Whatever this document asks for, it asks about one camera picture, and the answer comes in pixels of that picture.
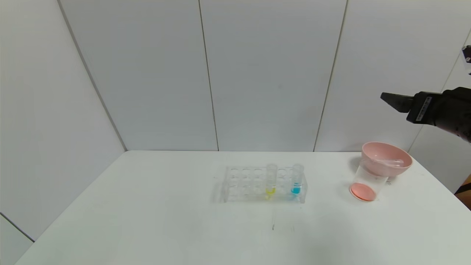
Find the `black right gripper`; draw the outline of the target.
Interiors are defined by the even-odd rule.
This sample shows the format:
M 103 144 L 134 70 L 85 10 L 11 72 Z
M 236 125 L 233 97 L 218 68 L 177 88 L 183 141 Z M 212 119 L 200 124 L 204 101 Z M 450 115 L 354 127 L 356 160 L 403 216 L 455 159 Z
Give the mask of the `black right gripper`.
M 414 97 L 382 92 L 380 99 L 407 121 L 437 127 L 471 142 L 471 90 L 457 87 L 442 93 L 419 92 Z

